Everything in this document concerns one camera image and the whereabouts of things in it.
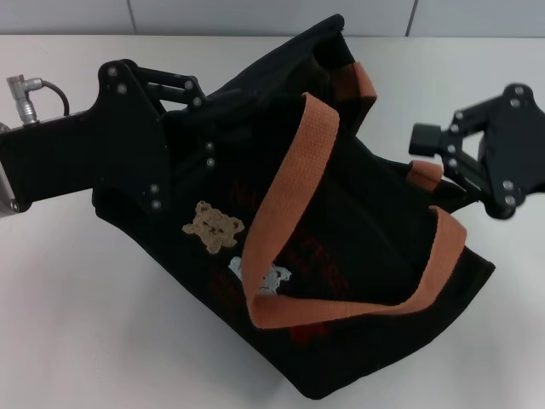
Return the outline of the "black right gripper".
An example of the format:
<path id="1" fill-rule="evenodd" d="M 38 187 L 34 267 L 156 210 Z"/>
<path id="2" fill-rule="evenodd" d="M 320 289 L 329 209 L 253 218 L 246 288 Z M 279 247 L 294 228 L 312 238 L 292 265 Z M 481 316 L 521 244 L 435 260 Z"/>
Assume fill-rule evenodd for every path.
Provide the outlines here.
<path id="1" fill-rule="evenodd" d="M 463 141 L 478 133 L 486 174 L 463 150 Z M 544 192 L 544 111 L 529 86 L 510 84 L 502 95 L 456 111 L 445 129 L 415 124 L 409 152 L 441 155 L 445 175 L 478 199 L 486 197 L 487 175 L 486 213 L 508 219 L 527 196 Z"/>

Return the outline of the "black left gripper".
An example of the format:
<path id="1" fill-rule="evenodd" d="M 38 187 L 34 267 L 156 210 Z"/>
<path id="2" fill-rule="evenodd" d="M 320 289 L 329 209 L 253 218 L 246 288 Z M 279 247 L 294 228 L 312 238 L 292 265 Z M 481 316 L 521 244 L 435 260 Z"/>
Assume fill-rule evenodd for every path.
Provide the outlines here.
<path id="1" fill-rule="evenodd" d="M 116 190 L 147 214 L 171 206 L 170 184 L 197 184 L 215 168 L 215 143 L 168 135 L 160 116 L 185 114 L 205 103 L 194 76 L 104 64 L 99 94 L 87 111 L 11 130 L 1 136 L 1 165 L 25 212 L 40 200 L 90 188 Z"/>

